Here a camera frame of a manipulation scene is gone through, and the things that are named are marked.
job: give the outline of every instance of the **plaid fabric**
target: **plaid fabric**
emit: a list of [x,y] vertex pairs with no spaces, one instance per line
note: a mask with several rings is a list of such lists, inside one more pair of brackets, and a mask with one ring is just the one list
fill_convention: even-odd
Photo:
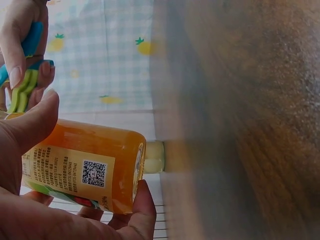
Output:
[[48,47],[56,75],[49,88],[60,113],[152,110],[149,56],[153,0],[51,0]]

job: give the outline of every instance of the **orange juice bottle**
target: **orange juice bottle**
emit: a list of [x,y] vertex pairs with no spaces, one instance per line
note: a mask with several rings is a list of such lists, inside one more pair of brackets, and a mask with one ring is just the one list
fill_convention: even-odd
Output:
[[59,119],[50,136],[22,156],[22,184],[86,207],[130,214],[145,152],[146,139],[135,131]]

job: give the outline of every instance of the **wooden table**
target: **wooden table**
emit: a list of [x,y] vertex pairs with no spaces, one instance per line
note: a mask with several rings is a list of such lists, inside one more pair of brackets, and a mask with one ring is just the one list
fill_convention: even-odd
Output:
[[170,240],[320,239],[320,1],[155,0]]

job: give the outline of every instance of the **wooden surface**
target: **wooden surface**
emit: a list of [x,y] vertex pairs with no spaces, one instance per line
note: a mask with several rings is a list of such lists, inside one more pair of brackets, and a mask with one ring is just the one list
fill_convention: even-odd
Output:
[[320,1],[155,0],[170,240],[320,239]]

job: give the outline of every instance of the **yellow label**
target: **yellow label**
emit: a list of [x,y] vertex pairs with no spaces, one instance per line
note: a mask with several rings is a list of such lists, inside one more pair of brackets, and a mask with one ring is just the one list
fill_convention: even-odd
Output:
[[22,182],[35,191],[113,211],[115,158],[38,144],[22,156]]

